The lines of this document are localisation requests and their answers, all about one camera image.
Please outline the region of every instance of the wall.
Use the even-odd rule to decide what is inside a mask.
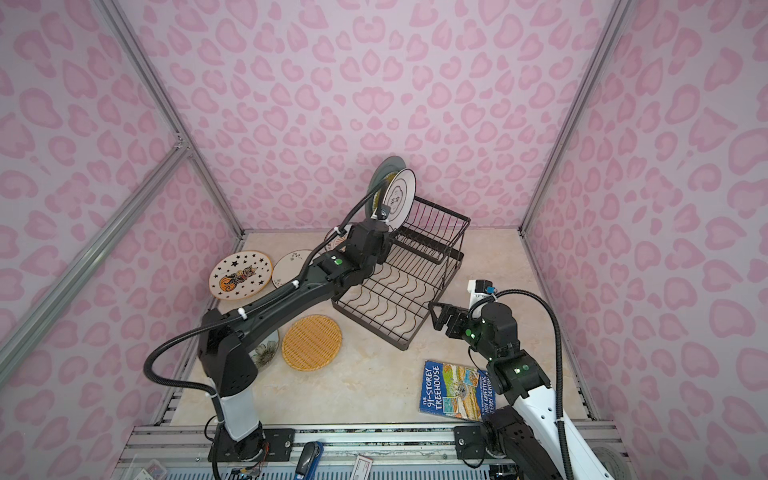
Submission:
[[[1,477],[108,478],[151,418],[164,387],[144,359],[197,324],[210,269],[235,242],[192,172],[179,167],[0,392]],[[156,364],[166,376],[172,352]]]
[[[122,2],[245,227],[336,225],[384,157],[518,225],[612,2]]]
[[[87,0],[0,6],[0,344],[172,139]]]
[[[766,15],[642,2],[529,237],[641,478],[768,476]]]

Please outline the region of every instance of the wicker coaster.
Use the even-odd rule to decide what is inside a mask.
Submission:
[[[283,358],[300,372],[312,372],[331,363],[341,348],[341,329],[324,315],[305,316],[283,338]]]

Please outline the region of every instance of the dish rack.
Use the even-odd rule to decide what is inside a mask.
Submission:
[[[407,350],[462,265],[470,219],[416,197],[405,223],[393,233],[392,251],[362,285],[333,306],[401,350]]]

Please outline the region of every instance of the book cover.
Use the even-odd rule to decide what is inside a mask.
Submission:
[[[485,370],[427,360],[419,410],[477,422],[496,410],[496,394]]]

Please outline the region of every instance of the book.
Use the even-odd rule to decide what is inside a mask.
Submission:
[[[419,410],[433,415],[480,421],[496,410],[496,394],[485,370],[427,360]]]

